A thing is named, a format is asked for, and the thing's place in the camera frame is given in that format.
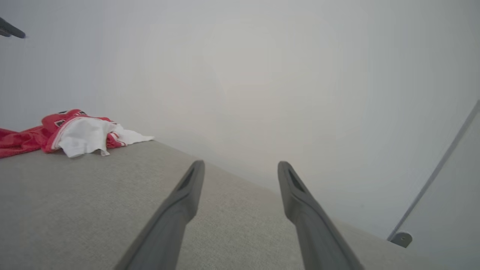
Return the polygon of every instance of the dark object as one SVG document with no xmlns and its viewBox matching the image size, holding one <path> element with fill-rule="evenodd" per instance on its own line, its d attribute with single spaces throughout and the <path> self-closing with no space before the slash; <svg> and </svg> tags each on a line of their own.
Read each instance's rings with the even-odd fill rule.
<svg viewBox="0 0 480 270">
<path fill-rule="evenodd" d="M 187 223 L 197 213 L 205 164 L 195 161 L 117 264 L 116 269 L 175 269 Z"/>
<path fill-rule="evenodd" d="M 4 37 L 10 37 L 11 35 L 14 35 L 19 38 L 25 38 L 24 32 L 22 32 L 17 27 L 9 24 L 7 21 L 5 21 L 2 18 L 0 18 L 0 35 Z"/>
<path fill-rule="evenodd" d="M 305 269 L 363 269 L 327 214 L 286 161 L 278 164 L 278 181 L 285 215 L 297 227 Z"/>
<path fill-rule="evenodd" d="M 412 243 L 412 236 L 409 233 L 397 233 L 390 242 L 397 244 L 401 247 L 407 247 Z"/>
</svg>

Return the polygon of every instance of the fabric texture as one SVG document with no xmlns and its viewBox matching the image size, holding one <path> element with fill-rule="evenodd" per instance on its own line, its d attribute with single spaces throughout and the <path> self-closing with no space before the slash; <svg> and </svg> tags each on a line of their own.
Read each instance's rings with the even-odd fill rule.
<svg viewBox="0 0 480 270">
<path fill-rule="evenodd" d="M 196 160 L 156 141 L 109 151 L 0 160 L 0 269 L 113 268 Z M 334 223 L 365 269 L 443 269 Z M 280 196 L 206 163 L 177 269 L 303 269 L 303 261 Z"/>
<path fill-rule="evenodd" d="M 52 148 L 62 148 L 67 157 L 74 158 L 99 149 L 102 156 L 108 156 L 108 148 L 127 146 L 152 140 L 120 124 L 92 117 L 76 117 L 57 136 Z"/>
<path fill-rule="evenodd" d="M 123 129 L 121 125 L 115 125 L 118 124 L 107 117 L 91 117 L 79 109 L 54 113 L 44 117 L 41 126 L 22 132 L 0 129 L 0 158 L 39 149 L 51 153 L 62 146 L 67 148 L 65 153 L 69 157 L 91 153 L 96 150 L 92 148 L 97 146 L 106 156 L 108 155 L 106 148 L 117 148 L 153 139 L 151 136 L 142 136 L 135 131 Z M 104 128 L 109 131 L 105 136 L 99 137 L 101 134 L 99 130 Z"/>
</svg>

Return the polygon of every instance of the gray fabric couch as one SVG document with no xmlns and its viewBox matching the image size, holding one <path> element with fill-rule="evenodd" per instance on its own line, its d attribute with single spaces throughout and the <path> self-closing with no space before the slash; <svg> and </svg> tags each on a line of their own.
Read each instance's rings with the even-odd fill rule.
<svg viewBox="0 0 480 270">
<path fill-rule="evenodd" d="M 194 157 L 151 141 L 69 159 L 0 159 L 0 269 L 111 269 Z M 441 269 L 335 221 L 366 269 Z M 178 269 L 302 269 L 281 198 L 206 164 Z"/>
</svg>

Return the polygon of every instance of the red cloth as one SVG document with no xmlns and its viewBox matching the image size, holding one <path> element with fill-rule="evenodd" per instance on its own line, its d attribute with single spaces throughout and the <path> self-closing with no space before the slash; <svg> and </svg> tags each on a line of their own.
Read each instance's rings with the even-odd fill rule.
<svg viewBox="0 0 480 270">
<path fill-rule="evenodd" d="M 78 117 L 91 117 L 79 109 L 62 111 L 48 115 L 42 119 L 42 125 L 22 132 L 15 132 L 0 128 L 0 159 L 18 154 L 23 154 L 42 149 L 50 153 L 58 149 L 56 139 L 62 128 Z M 95 117 L 101 120 L 112 122 L 107 117 Z M 116 139 L 118 135 L 110 133 L 107 135 L 107 147 L 116 148 L 125 146 Z"/>
</svg>

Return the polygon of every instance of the white cloth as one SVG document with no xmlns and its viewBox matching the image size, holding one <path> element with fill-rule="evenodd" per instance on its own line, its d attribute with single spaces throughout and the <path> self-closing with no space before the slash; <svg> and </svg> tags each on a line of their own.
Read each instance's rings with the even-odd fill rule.
<svg viewBox="0 0 480 270">
<path fill-rule="evenodd" d="M 98 118 L 79 117 L 65 126 L 55 148 L 62 148 L 69 158 L 92 153 L 100 149 L 102 156 L 108 156 L 107 135 L 115 133 L 122 145 L 153 140 L 152 136 L 143 136 L 135 131 L 126 130 L 121 125 Z"/>
</svg>

